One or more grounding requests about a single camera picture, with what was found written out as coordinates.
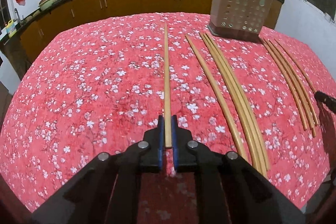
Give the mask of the green basin with red lid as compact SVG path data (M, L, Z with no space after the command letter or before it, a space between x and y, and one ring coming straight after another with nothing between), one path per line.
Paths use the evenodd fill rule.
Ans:
M48 9L56 0L41 0L39 2L39 9L44 11Z

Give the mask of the lower wooden cabinets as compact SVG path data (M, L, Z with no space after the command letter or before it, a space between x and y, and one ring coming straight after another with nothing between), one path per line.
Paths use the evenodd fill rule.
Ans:
M212 0L58 0L1 39L1 53L11 64L32 63L60 32L111 16L151 12L209 14Z

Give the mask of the red floral tablecloth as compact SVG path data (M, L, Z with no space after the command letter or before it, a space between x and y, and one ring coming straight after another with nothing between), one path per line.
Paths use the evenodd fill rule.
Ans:
M211 151L238 154L215 93L191 49L204 58L235 121L246 161L302 212L335 164L335 80L306 44L264 27L258 43L214 36L208 15L112 17L58 34L25 73L1 131L1 223L30 217L99 153L116 155L164 119L167 24L171 118ZM317 115L314 138L262 38L292 65ZM194 174L178 173L172 147L163 167L141 176L136 223L199 223Z

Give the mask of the wooden chopstick eight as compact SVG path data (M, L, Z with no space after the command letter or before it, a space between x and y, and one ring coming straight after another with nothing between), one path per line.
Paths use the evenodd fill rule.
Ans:
M301 74L303 75L303 77L306 79L306 82L308 83L311 91L313 92L313 94L316 93L316 89L313 86L313 83L311 82L309 76L306 74L306 71L304 71L304 69L302 68L302 66L298 63L298 61L293 57L293 55L276 39L274 39L274 41L284 50L284 52L291 58L291 60L295 63L295 65L298 67L298 69L300 70Z

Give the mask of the wooden chopstick seven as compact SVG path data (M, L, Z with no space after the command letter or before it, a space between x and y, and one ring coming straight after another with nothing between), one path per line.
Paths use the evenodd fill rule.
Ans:
M292 84L294 85L296 93L297 93L297 95L298 95L298 97L301 101L303 110L306 114L306 119L308 121L308 124L309 124L310 128L313 129L313 127L319 125L319 121L318 121L317 115L315 113L314 107L313 107L312 103L310 102L310 98L309 98L309 95L308 95L307 91L303 87L303 84L302 84L301 80L299 79L297 73L294 71L294 68L288 62L288 60L285 58L285 56L281 53L281 51L279 51L277 49L277 47L275 47L273 45L273 43L270 42L269 40L266 40L266 42L268 43L268 46L270 46L272 48L272 50L274 51L274 54L278 57L278 59L280 60L280 62L283 65L283 67L285 68Z

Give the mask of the yellow detergent bottle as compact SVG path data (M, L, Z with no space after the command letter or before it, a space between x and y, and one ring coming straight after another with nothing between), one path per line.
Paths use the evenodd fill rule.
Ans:
M7 25L6 25L6 32L8 34L8 37L11 38L16 32L17 32L17 28L15 25L16 20L9 20Z

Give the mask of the wooden chopstick one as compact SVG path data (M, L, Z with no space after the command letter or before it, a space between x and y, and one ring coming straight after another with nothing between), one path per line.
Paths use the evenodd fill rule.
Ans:
M170 69L169 69L169 44L167 24L164 30L164 120L165 120L165 147L172 147L171 133L171 102L170 102Z

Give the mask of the wooden chopstick two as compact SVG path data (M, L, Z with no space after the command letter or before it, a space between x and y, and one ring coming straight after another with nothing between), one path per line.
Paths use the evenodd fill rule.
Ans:
M201 56L201 54L199 53L199 51L197 50L196 46L193 44L192 40L190 39L190 37L188 35L185 35L186 40L188 41L191 49L193 50L197 60L199 61L214 93L215 96L217 98L217 101L221 107L222 113L224 115L224 118L226 119L226 122L228 124L232 139L234 141L234 144L236 146L237 152L238 154L243 158L243 159L248 159L244 145L242 143L242 139L239 135L238 129L236 127L235 121L232 118L231 112L226 104L226 101L217 85L217 82L215 81L212 73L210 72L204 58Z

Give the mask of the beige perforated utensil holder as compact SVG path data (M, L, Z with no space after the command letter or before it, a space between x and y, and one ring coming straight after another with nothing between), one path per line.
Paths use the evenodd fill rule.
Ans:
M208 28L214 36L258 43L273 0L212 0Z

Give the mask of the wooden chopstick six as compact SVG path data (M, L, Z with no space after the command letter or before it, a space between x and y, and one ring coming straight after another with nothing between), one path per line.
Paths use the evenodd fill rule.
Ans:
M310 101L309 95L303 87L302 81L299 79L292 65L277 49L277 47L269 40L262 38L262 41L288 84L297 106L303 129L310 129L313 137L315 138L317 136L315 128L318 126L318 118Z

